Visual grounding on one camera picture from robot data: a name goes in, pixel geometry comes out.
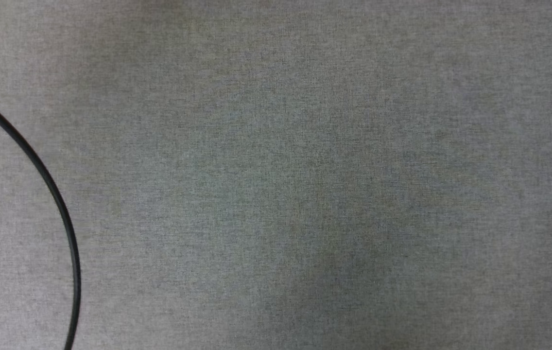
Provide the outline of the grey fabric sofa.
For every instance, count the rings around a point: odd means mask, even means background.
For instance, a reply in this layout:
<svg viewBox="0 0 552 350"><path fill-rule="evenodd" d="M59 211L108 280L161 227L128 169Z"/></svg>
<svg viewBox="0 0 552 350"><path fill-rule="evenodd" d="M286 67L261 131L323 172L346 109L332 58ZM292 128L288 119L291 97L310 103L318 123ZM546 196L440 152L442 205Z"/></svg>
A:
<svg viewBox="0 0 552 350"><path fill-rule="evenodd" d="M0 0L72 350L552 350L552 0Z"/></svg>

